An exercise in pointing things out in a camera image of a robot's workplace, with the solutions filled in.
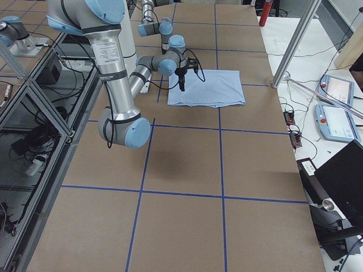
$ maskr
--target white cylinder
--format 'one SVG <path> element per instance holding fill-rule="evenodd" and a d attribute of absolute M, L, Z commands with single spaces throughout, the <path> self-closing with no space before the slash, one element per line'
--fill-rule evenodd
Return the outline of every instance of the white cylinder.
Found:
<path fill-rule="evenodd" d="M 127 75 L 130 76 L 130 74 L 136 68 L 137 56 L 136 56 L 135 42 L 134 42 L 134 37 L 132 35 L 130 16 L 126 0 L 124 0 L 124 5 L 125 5 L 125 17 L 121 22 L 121 33 L 119 34 L 119 40 L 121 44 L 121 51 L 124 56 Z"/>

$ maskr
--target white table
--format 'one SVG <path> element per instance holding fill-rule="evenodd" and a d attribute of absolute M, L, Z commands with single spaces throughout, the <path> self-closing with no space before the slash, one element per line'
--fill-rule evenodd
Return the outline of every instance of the white table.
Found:
<path fill-rule="evenodd" d="M 266 51 L 268 54 L 270 54 L 269 63 L 273 74 L 276 72 L 282 56 L 274 56 L 271 54 L 280 55 L 285 52 L 298 22 L 299 19 L 296 18 L 269 17 L 265 27 L 260 28 Z M 313 57 L 294 57 L 288 67 L 288 72 L 290 72 L 291 78 L 301 82 L 305 82 L 308 80 L 319 80 L 336 53 L 336 49 L 333 46 L 333 43 L 328 37 L 328 34 L 325 32 L 323 26 L 320 24 L 319 20 L 313 19 L 295 53 L 295 56 L 312 55 L 317 52 L 324 51 L 330 47 L 331 49 L 327 50 L 326 52 L 317 54 Z M 334 66 L 334 63 L 332 63 L 330 69 L 335 68 L 336 67 Z M 348 70 L 331 70 L 328 71 L 327 74 L 353 81 L 355 85 L 354 95 L 358 97 L 363 97 L 361 90 L 355 83 L 352 75 Z M 318 82 L 307 82 L 304 83 L 304 85 L 315 90 Z M 291 98 L 294 101 L 297 101 L 304 105 L 309 105 L 309 101 L 313 96 L 311 92 L 296 86 L 292 82 L 289 82 L 289 87 Z M 306 110 L 306 107 L 291 101 L 288 84 L 286 83 L 286 81 L 281 82 L 277 91 L 279 97 L 284 97 L 287 100 L 287 103 L 293 106 L 295 111 L 298 109 L 304 111 Z M 284 98 L 280 98 L 280 101 L 282 103 L 286 102 Z M 309 110 L 306 114 L 305 122 L 305 112 L 301 111 L 295 112 L 295 121 L 300 129 L 303 129 L 302 135 L 316 145 L 318 153 L 313 162 L 316 167 L 319 168 L 322 164 L 324 164 L 327 160 L 329 160 L 337 152 L 339 152 L 346 145 L 346 143 L 327 141 L 323 139 L 314 117 L 314 106 L 318 103 L 321 103 L 321 101 L 316 96 L 314 96 L 312 102 L 310 103 Z M 358 110 L 363 111 L 363 101 L 354 100 L 353 106 Z M 356 124 L 363 124 L 363 120 L 360 120 L 356 117 L 353 117 L 353 119 Z M 358 132 L 360 134 L 360 137 L 363 139 L 363 129 L 361 127 L 358 127 Z M 296 159 L 298 160 L 306 157 L 312 158 L 314 157 L 314 155 L 315 148 L 313 147 L 313 145 L 307 140 L 302 139 L 302 147 L 296 150 Z M 322 250 L 322 256 L 327 271 L 332 271 L 334 267 L 339 264 L 338 261 L 332 261 L 324 250 Z M 349 260 L 344 265 L 343 271 L 359 272 L 362 271 L 362 269 L 363 254 L 360 254 L 350 256 Z"/>

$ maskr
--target light blue cloth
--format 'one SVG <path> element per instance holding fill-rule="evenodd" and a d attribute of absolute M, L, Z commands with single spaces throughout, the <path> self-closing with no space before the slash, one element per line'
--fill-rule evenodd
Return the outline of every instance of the light blue cloth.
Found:
<path fill-rule="evenodd" d="M 213 108 L 229 105 L 244 105 L 239 71 L 204 70 L 205 82 L 202 82 L 193 70 L 185 75 L 185 91 L 179 85 L 169 90 L 168 105 L 209 106 Z M 169 88 L 176 85 L 178 76 L 169 77 Z"/>

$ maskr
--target black monitor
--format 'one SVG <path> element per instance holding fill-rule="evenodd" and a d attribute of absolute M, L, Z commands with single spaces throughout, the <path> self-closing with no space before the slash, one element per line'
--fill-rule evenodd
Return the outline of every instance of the black monitor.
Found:
<path fill-rule="evenodd" d="M 363 225 L 363 146 L 351 141 L 315 175 L 349 222 Z"/>

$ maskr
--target white wall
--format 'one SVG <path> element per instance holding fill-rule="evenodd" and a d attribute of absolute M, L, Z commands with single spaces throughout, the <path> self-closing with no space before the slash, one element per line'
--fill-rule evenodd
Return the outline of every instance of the white wall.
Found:
<path fill-rule="evenodd" d="M 341 15 L 345 22 L 350 25 L 358 14 L 358 9 L 363 7 L 363 0 L 329 0 L 336 11 Z M 357 30 L 363 22 L 363 14 L 361 13 L 352 25 L 352 30 Z"/>

